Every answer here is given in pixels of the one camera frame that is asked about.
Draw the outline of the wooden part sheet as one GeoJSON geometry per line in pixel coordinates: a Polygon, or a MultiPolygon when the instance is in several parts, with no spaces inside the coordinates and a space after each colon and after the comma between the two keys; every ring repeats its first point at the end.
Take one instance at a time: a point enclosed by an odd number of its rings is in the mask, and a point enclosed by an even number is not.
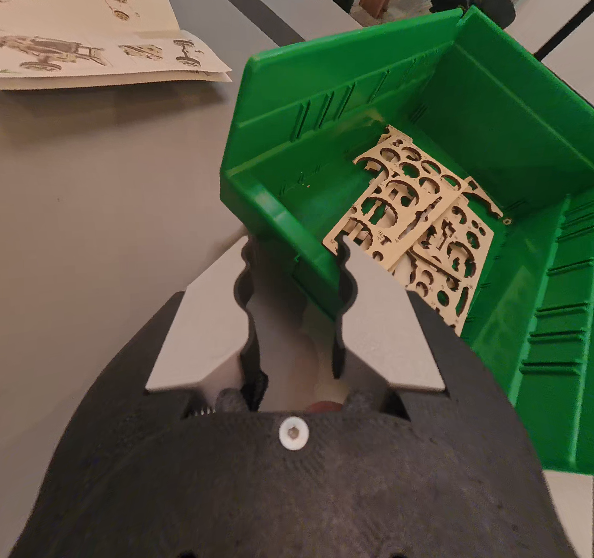
{"type": "Polygon", "coordinates": [[[461,336],[494,235],[463,199],[428,226],[391,273],[461,336]]]}
{"type": "Polygon", "coordinates": [[[375,146],[352,164],[370,174],[362,194],[331,228],[323,245],[338,253],[347,237],[384,269],[391,270],[467,186],[413,143],[410,136],[386,126],[375,146]]]}

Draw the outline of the green plastic bin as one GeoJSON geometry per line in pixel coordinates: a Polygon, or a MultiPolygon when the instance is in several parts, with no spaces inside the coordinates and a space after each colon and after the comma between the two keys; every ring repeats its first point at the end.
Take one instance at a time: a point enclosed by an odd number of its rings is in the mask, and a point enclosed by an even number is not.
{"type": "Polygon", "coordinates": [[[389,124],[512,219],[470,202],[495,235],[462,338],[543,468],[593,474],[593,109],[478,9],[251,57],[220,198],[334,319],[323,237],[369,183],[353,159],[389,124]]]}

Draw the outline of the thin wooden sheet remnant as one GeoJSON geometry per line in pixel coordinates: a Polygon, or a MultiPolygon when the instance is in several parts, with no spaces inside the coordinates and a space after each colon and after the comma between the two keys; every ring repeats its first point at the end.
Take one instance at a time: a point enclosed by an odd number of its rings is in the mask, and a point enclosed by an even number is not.
{"type": "Polygon", "coordinates": [[[465,181],[466,186],[462,191],[462,195],[466,197],[466,199],[479,203],[491,218],[502,222],[505,226],[509,226],[513,223],[512,219],[504,215],[493,199],[490,198],[473,177],[469,176],[465,181]]]}

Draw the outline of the white instruction booklet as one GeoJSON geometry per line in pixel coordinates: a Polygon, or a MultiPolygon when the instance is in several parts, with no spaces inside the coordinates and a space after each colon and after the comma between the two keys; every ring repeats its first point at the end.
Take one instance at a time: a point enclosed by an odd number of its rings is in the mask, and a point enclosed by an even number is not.
{"type": "Polygon", "coordinates": [[[1,0],[1,90],[230,82],[169,0],[1,0]]]}

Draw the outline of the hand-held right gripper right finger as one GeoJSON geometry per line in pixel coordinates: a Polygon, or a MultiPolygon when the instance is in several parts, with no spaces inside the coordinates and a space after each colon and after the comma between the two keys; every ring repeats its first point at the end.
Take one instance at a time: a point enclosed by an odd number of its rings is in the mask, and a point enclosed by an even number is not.
{"type": "Polygon", "coordinates": [[[345,235],[338,269],[333,377],[351,390],[445,391],[406,289],[345,235]]]}

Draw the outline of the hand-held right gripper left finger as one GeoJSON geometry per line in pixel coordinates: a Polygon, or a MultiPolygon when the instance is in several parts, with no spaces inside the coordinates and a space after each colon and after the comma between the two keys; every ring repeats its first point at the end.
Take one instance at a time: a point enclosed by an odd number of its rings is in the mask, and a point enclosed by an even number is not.
{"type": "Polygon", "coordinates": [[[148,392],[191,390],[207,406],[236,389],[258,411],[269,378],[254,318],[251,239],[244,235],[186,288],[146,383],[148,392]]]}

